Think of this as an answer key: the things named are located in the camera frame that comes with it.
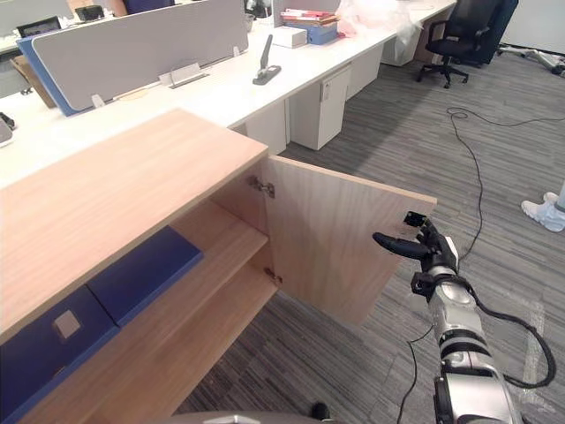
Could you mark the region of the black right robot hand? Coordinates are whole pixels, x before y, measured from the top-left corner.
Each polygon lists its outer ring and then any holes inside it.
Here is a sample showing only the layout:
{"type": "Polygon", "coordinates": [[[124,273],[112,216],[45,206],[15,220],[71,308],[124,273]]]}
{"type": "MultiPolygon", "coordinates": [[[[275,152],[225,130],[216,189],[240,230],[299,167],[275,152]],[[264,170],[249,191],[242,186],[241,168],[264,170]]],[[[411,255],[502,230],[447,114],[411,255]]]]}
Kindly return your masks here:
{"type": "Polygon", "coordinates": [[[417,260],[423,272],[430,273],[436,267],[444,267],[457,273],[458,254],[448,239],[433,225],[429,218],[418,222],[416,241],[393,238],[381,232],[373,234],[373,240],[393,254],[417,260]]]}

